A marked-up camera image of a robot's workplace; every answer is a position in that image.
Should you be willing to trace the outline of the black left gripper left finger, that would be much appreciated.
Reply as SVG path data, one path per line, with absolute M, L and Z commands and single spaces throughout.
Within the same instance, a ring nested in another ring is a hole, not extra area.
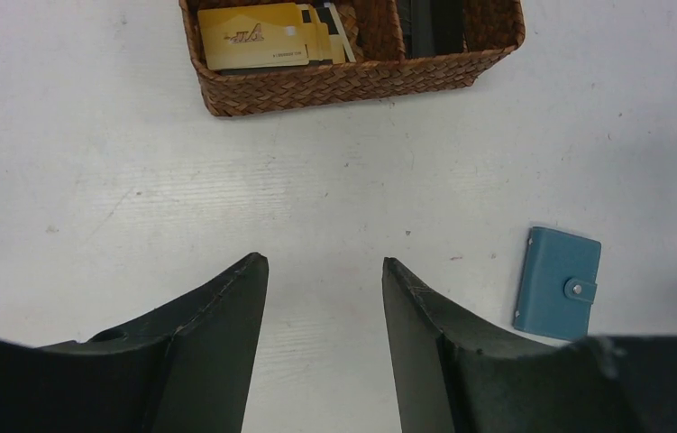
M 269 265 L 204 285 L 85 342 L 0 340 L 0 432 L 238 432 Z

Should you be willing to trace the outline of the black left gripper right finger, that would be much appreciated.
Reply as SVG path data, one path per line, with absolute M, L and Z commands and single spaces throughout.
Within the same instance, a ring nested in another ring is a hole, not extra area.
M 677 336 L 536 342 L 383 263 L 406 432 L 677 432 Z

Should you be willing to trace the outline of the blue leather card holder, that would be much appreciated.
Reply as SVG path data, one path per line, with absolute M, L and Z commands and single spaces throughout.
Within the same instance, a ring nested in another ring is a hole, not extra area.
M 560 230 L 529 231 L 513 327 L 574 341 L 588 334 L 601 243 Z

